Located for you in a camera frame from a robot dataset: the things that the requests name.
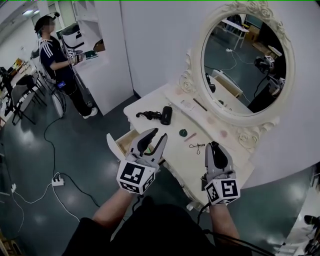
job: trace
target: white shoulder stripes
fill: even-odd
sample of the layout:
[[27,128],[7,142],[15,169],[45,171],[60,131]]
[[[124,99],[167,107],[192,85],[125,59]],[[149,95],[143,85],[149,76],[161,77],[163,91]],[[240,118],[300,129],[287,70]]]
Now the white shoulder stripes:
[[45,44],[45,45],[43,46],[43,49],[44,49],[46,55],[47,55],[49,58],[50,58],[51,56],[53,56],[53,53],[52,53],[52,51],[50,50],[48,44]]

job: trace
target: black shirt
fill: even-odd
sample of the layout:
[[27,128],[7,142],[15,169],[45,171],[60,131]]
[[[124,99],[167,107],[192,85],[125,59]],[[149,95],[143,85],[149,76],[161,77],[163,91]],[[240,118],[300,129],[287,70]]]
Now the black shirt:
[[172,252],[251,255],[251,250],[244,246],[213,246],[186,211],[169,204],[140,206],[112,241],[111,236],[107,228],[82,218],[62,256],[171,255]]
[[52,79],[56,79],[57,82],[70,81],[74,78],[74,72],[70,66],[66,66],[57,69],[55,72],[50,68],[50,65],[55,61],[56,63],[65,62],[68,59],[65,57],[61,50],[60,43],[53,36],[50,36],[50,40],[43,39],[40,43],[49,42],[44,45],[40,53],[41,63],[45,70]]

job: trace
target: gray floor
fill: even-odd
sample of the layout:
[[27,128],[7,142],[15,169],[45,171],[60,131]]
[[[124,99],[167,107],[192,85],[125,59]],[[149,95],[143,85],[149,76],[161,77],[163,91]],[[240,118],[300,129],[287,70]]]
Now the gray floor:
[[[87,120],[68,102],[65,117],[47,131],[47,138],[53,141],[56,149],[55,171],[69,174],[99,204],[118,189],[116,175],[119,164],[108,148],[106,134],[111,133],[117,139],[129,131],[123,108],[136,100],[133,96],[107,115],[99,113]],[[17,126],[8,122],[0,131],[7,167],[17,185],[16,191],[29,201],[42,196],[53,173],[53,149],[44,140],[43,133],[57,116],[49,97],[46,102],[46,108],[31,104],[27,109],[36,125],[23,119]],[[242,190],[241,198],[228,207],[241,238],[270,251],[273,246],[281,245],[305,200],[310,174],[310,169],[307,169],[272,183]],[[0,184],[2,181],[8,184],[7,175],[1,177]],[[92,217],[97,209],[90,198],[81,194],[68,179],[65,186],[55,190],[67,209],[79,218]],[[189,202],[178,182],[165,168],[146,194],[151,195],[157,204],[169,203],[185,208]],[[24,224],[18,234],[22,212],[12,197],[0,196],[0,200],[5,201],[5,204],[0,203],[0,227],[4,235],[7,238],[18,236],[18,243],[28,256],[61,255],[78,222],[63,209],[52,188],[35,204],[27,204],[17,195],[15,198],[24,210]],[[125,218],[131,215],[130,209]],[[192,210],[189,213],[196,220],[198,212]],[[207,213],[202,215],[200,225],[211,228]]]
[[[223,31],[220,28],[214,30],[216,33],[211,35],[208,39],[205,53],[204,53],[204,67],[205,72],[208,74],[212,73],[212,68],[222,70],[231,69],[235,63],[236,66],[231,70],[223,70],[228,76],[230,76],[243,91],[246,98],[251,102],[254,99],[254,93],[259,82],[266,76],[261,73],[253,63],[256,57],[263,57],[264,54],[254,48],[251,42],[247,40],[243,41],[243,45],[240,48],[241,41],[239,41],[237,48],[234,50],[234,46],[237,42],[237,37]],[[240,61],[237,54],[233,53],[234,58],[230,52],[226,52],[226,49],[234,50],[241,58],[243,63]],[[267,81],[262,82],[257,92],[259,92],[267,85]],[[249,101],[242,95],[239,100],[245,105],[249,105]]]

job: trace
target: green round object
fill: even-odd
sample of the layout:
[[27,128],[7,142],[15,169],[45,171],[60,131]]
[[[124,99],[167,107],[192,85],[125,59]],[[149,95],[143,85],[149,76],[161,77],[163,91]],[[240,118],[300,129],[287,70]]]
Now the green round object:
[[187,132],[186,129],[182,129],[182,130],[179,131],[179,134],[180,134],[180,136],[182,136],[182,137],[186,137],[186,136],[188,135],[188,132]]

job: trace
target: oval mirror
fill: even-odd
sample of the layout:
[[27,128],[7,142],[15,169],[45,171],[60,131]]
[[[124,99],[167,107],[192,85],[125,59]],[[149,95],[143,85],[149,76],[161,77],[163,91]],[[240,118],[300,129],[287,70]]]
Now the oval mirror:
[[286,57],[273,30],[249,14],[228,16],[210,32],[204,84],[213,102],[236,116],[266,110],[282,93]]

